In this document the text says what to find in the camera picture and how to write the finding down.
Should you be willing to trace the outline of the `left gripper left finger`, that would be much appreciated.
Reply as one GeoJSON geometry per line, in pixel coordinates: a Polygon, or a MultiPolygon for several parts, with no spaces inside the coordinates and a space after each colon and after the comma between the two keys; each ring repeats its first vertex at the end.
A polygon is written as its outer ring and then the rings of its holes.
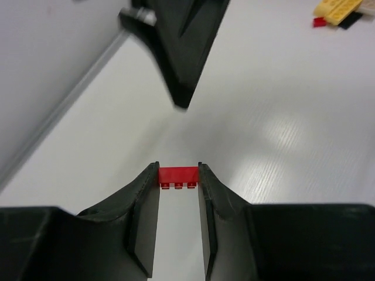
{"type": "Polygon", "coordinates": [[[147,280],[160,190],[157,162],[73,215],[58,207],[1,208],[2,280],[147,280]]]}

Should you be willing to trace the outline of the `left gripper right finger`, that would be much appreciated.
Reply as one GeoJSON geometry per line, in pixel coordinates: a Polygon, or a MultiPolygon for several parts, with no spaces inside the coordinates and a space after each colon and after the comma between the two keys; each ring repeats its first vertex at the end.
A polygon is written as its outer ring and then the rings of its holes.
{"type": "Polygon", "coordinates": [[[198,169],[206,280],[374,279],[374,207],[251,204],[198,169]]]}

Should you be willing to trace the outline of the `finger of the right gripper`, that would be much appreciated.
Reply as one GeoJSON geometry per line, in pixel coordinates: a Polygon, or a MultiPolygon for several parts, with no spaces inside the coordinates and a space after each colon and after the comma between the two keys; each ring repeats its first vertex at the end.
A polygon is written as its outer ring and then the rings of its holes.
{"type": "Polygon", "coordinates": [[[175,106],[188,109],[229,2],[131,1],[120,25],[151,51],[175,106]]]}

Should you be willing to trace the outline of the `red lego brick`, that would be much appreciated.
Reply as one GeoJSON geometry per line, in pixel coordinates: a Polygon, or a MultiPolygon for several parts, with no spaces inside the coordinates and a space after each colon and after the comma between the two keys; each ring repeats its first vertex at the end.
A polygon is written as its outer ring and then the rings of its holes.
{"type": "Polygon", "coordinates": [[[195,189],[199,185],[199,181],[197,166],[160,167],[158,169],[158,183],[162,190],[195,189]]]}

